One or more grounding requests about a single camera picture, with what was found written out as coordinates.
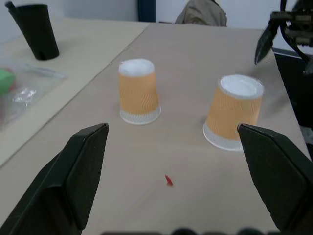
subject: black cup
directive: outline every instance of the black cup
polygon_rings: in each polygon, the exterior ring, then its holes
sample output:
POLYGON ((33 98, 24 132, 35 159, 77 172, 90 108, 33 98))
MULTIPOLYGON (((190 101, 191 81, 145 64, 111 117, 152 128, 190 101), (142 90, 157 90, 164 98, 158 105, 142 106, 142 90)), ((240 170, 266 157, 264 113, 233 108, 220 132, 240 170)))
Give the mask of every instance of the black cup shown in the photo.
POLYGON ((50 60, 59 56, 47 5, 15 7, 8 2, 5 6, 8 7, 37 60, 50 60))

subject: wooden table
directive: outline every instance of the wooden table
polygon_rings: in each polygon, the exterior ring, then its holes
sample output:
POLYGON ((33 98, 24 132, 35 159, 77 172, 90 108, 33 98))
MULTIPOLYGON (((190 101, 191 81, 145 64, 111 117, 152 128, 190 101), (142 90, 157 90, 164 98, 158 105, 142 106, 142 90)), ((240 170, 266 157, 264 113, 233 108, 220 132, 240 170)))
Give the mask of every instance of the wooden table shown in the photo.
POLYGON ((170 233, 178 227, 199 233, 275 230, 243 152, 217 149, 202 134, 218 79, 245 74, 265 86, 258 125, 286 135, 308 156, 274 55, 253 63, 260 33, 150 24, 1 169, 0 222, 72 134, 108 122, 101 180, 84 235, 170 233), (128 125, 119 116, 117 68, 131 58, 156 66, 162 113, 150 125, 128 125))

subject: upside-down paper cup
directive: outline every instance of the upside-down paper cup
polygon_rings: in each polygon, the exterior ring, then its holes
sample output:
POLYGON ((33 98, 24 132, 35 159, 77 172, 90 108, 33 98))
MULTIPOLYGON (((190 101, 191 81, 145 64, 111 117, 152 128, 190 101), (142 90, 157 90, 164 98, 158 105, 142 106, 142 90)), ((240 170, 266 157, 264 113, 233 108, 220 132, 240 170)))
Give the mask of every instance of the upside-down paper cup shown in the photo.
POLYGON ((145 125, 161 114, 154 64, 145 59, 124 61, 119 66, 120 115, 133 125, 145 125))
POLYGON ((237 126, 257 123, 263 92, 262 83, 248 76, 230 75, 219 80, 203 125, 206 139, 224 150, 242 150, 237 126))

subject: plastic bag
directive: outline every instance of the plastic bag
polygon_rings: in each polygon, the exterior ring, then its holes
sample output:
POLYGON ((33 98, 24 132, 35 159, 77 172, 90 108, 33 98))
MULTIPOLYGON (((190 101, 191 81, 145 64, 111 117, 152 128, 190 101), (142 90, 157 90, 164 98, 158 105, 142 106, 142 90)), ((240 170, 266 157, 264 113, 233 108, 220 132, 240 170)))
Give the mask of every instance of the plastic bag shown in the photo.
POLYGON ((15 75, 10 89, 0 94, 0 131, 6 129, 66 77, 53 70, 19 64, 7 59, 0 60, 0 70, 15 75))

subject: green object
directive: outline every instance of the green object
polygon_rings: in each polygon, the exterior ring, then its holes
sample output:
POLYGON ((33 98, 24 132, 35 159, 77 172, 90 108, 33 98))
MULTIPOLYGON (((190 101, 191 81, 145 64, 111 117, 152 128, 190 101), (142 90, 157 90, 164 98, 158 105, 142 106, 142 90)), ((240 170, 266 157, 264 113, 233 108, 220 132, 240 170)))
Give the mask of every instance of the green object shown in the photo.
POLYGON ((15 75, 7 70, 0 69, 0 95, 7 93, 13 85, 15 75))

